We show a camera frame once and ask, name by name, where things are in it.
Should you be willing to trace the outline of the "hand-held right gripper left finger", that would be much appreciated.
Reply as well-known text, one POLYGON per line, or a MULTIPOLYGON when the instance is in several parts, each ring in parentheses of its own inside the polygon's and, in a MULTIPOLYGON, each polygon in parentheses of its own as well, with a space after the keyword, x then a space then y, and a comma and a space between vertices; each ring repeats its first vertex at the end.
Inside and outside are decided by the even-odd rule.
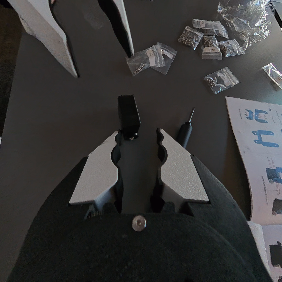
POLYGON ((115 131, 88 155, 70 205, 93 204, 102 211, 106 203, 113 203, 121 213, 123 180, 118 166, 121 137, 121 131, 115 131))

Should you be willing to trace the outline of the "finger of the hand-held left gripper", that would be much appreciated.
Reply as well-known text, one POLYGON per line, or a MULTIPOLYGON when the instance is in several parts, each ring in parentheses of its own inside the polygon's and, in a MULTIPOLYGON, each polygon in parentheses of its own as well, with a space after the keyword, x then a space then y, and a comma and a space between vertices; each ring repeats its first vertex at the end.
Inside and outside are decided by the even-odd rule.
POLYGON ((78 77, 67 35, 57 23, 48 0, 8 0, 17 12, 25 31, 39 40, 54 58, 78 77))
POLYGON ((123 0, 98 0, 98 4, 110 20, 114 34, 127 57, 131 58, 135 52, 123 0))

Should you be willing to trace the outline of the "dark grey desk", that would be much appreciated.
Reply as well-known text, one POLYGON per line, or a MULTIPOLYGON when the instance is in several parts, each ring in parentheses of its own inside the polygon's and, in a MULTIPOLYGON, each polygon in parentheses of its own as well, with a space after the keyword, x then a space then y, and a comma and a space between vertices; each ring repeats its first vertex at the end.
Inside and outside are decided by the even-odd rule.
POLYGON ((249 184, 231 129, 225 97, 281 104, 281 90, 262 67, 281 69, 281 30, 245 55, 202 59, 177 40, 192 18, 213 20, 219 1, 125 1, 134 50, 158 41, 177 55, 163 75, 151 68, 132 76, 106 15, 90 1, 58 1, 55 15, 69 36, 79 78, 34 37, 23 35, 1 144, 1 213, 32 221, 72 168, 120 128, 119 95, 133 94, 139 138, 121 146, 123 213, 148 212, 160 161, 156 129, 170 136, 189 117, 188 150, 228 189, 250 218, 249 184))

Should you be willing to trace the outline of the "group of small screw bags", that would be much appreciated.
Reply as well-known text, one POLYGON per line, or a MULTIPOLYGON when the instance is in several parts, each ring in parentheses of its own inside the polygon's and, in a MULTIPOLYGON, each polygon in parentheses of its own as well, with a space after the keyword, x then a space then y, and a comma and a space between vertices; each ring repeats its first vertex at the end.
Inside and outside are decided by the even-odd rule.
MULTIPOLYGON (((192 25, 193 27, 186 26, 184 28, 178 42, 192 48, 192 50, 196 50, 200 45, 202 59, 222 60, 223 56, 228 58, 245 54, 245 48, 241 47, 237 40, 229 40, 228 33, 220 21, 192 19, 192 25)), ((126 61, 133 76, 147 68, 152 68, 166 75, 176 54, 176 50, 158 42, 156 45, 136 53, 131 58, 126 58, 126 61)), ((214 94, 239 83, 228 67, 205 76, 204 80, 214 94)))

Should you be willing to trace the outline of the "instruction sheet with blue brackets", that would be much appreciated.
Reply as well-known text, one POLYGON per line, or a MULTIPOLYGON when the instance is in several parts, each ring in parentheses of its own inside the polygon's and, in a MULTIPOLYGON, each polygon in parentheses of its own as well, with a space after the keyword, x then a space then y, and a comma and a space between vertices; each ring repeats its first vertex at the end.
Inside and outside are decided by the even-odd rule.
POLYGON ((249 181, 250 219, 281 224, 282 107, 233 97, 226 105, 249 181))

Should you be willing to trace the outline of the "instruction sheet with servo picture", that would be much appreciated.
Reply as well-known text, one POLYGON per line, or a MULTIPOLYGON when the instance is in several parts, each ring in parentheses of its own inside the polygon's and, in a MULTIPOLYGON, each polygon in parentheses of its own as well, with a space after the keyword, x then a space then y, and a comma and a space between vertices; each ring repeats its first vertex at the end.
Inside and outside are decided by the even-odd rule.
POLYGON ((275 282, 282 281, 282 225, 259 225, 247 221, 260 258, 275 282))

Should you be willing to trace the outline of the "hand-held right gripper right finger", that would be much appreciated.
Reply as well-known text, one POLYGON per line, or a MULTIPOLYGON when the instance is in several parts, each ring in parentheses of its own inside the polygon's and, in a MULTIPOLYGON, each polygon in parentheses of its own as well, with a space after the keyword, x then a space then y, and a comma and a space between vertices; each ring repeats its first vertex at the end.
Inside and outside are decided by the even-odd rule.
POLYGON ((210 202, 191 154, 163 129, 157 128, 157 170, 152 194, 152 210, 160 212, 164 204, 174 204, 179 212, 187 202, 207 204, 210 202))

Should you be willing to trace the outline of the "black servo motor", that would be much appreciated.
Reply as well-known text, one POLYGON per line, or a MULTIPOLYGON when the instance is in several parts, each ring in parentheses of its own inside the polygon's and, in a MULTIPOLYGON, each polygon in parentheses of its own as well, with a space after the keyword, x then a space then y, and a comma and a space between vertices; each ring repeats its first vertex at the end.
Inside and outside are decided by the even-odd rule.
POLYGON ((124 140, 137 139, 140 117, 134 95, 118 96, 118 114, 124 140))

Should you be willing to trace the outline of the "black screwdriver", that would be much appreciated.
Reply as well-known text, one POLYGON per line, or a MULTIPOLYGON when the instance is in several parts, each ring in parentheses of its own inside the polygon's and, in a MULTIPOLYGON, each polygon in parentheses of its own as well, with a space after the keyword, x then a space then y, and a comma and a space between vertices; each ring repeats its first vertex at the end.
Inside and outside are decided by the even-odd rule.
POLYGON ((191 132, 192 132, 192 116, 194 114, 195 107, 192 109, 189 116, 189 120, 181 125, 178 135, 176 137, 176 142, 180 144, 184 149, 186 149, 191 132))

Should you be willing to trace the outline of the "crumpled clear plastic wrap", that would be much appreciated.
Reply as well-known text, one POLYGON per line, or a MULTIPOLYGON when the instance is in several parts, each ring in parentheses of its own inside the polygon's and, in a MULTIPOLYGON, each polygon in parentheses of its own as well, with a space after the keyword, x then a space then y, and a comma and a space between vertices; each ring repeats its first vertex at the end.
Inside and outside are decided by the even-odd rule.
POLYGON ((243 51, 270 35, 273 14, 269 0, 222 0, 217 12, 243 51))

